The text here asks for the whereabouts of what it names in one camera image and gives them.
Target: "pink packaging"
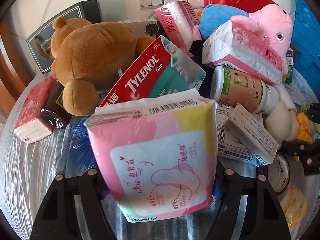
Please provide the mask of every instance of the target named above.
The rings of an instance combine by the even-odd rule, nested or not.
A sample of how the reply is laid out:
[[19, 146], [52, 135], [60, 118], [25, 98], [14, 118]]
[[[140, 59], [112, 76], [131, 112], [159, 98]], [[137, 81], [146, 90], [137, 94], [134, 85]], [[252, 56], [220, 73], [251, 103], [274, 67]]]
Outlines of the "pink packaging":
[[84, 123], [128, 222], [175, 218], [211, 204], [216, 105], [192, 89], [98, 107]]
[[52, 126], [42, 120], [40, 110], [56, 84], [53, 77], [36, 84], [23, 103], [14, 133], [27, 144], [52, 134]]
[[277, 52], [230, 20], [204, 42], [202, 64], [246, 72], [269, 85], [282, 83], [282, 59]]
[[193, 27], [199, 25], [196, 13], [190, 3], [185, 1], [169, 2], [155, 10], [170, 41], [188, 56], [192, 45]]

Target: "teddy bear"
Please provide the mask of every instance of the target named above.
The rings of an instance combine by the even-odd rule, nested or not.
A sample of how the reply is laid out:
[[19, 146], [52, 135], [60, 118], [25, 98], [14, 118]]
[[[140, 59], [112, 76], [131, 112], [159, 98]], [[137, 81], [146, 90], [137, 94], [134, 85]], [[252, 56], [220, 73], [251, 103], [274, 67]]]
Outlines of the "teddy bear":
[[51, 38], [51, 74], [65, 87], [63, 107], [76, 116], [94, 111], [100, 100], [98, 93], [109, 91], [154, 41], [137, 37], [117, 22], [92, 24], [60, 16], [52, 26], [56, 31]]

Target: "pink pig plush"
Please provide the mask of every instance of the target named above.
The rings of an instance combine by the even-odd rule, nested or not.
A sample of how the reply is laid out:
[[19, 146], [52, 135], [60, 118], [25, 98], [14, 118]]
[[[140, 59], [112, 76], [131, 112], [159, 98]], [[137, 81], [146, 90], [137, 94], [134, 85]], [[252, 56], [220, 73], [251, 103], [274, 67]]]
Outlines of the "pink pig plush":
[[288, 73], [288, 64], [285, 54], [291, 43], [292, 20], [279, 5], [268, 4], [255, 13], [249, 13], [246, 16], [232, 16], [232, 22], [237, 22], [273, 48], [282, 58], [282, 73]]

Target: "black bracket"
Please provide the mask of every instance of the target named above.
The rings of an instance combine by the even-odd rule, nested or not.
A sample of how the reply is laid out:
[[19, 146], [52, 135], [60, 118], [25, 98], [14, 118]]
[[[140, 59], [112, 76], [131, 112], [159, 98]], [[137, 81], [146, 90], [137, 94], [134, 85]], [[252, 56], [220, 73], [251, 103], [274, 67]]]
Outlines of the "black bracket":
[[83, 211], [92, 240], [116, 240], [104, 218], [99, 200], [104, 181], [98, 169], [66, 179], [57, 175], [45, 195], [30, 240], [80, 240], [74, 195], [81, 196]]
[[320, 103], [311, 103], [304, 113], [310, 121], [320, 124]]
[[[238, 215], [240, 198], [248, 195], [241, 240], [290, 240], [290, 233], [280, 203], [262, 170], [256, 178], [241, 177], [217, 162], [216, 179], [222, 192], [219, 215], [206, 240], [229, 240]], [[105, 219], [99, 200], [104, 181], [98, 169], [66, 179], [57, 175], [45, 195], [30, 240], [81, 240], [74, 195], [81, 202], [92, 240], [116, 240]]]
[[248, 178], [224, 169], [218, 162], [216, 176], [223, 192], [222, 204], [206, 240], [231, 238], [242, 195], [248, 200], [240, 240], [291, 239], [281, 205], [263, 169], [257, 168], [256, 178]]
[[305, 176], [320, 174], [320, 140], [313, 144], [303, 141], [283, 142], [279, 152], [298, 156]]

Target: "cardboard box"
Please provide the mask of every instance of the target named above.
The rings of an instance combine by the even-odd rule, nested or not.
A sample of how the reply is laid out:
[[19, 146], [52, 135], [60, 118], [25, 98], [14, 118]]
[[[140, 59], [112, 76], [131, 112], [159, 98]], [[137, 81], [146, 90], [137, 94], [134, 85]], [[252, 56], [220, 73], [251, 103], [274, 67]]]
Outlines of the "cardboard box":
[[[233, 111], [233, 107], [218, 103], [216, 114], [218, 156], [260, 166], [260, 162], [252, 152], [250, 152], [237, 137], [223, 126]], [[263, 125], [262, 113], [252, 114], [252, 116]]]
[[285, 54], [285, 57], [287, 59], [287, 63], [289, 66], [293, 66], [293, 50], [288, 49], [287, 53]]
[[[51, 64], [54, 60], [50, 49], [50, 40], [55, 31], [52, 28], [52, 23], [61, 15], [67, 19], [87, 19], [91, 23], [99, 23], [102, 19], [97, 0], [82, 1], [58, 13], [56, 16], [52, 17], [49, 21], [42, 24], [36, 31], [34, 31], [28, 37], [27, 44], [42, 74], [50, 71]], [[35, 43], [40, 45], [42, 52], [38, 52]]]
[[262, 165], [273, 163], [278, 143], [243, 106], [238, 103], [223, 125], [252, 152]]
[[139, 19], [139, 20], [127, 20], [120, 21], [127, 25], [129, 28], [134, 30], [138, 37], [142, 36], [151, 36], [156, 38], [157, 33], [159, 32], [159, 26], [157, 25], [156, 19]]
[[199, 90], [205, 75], [181, 49], [159, 36], [124, 72], [100, 106]]

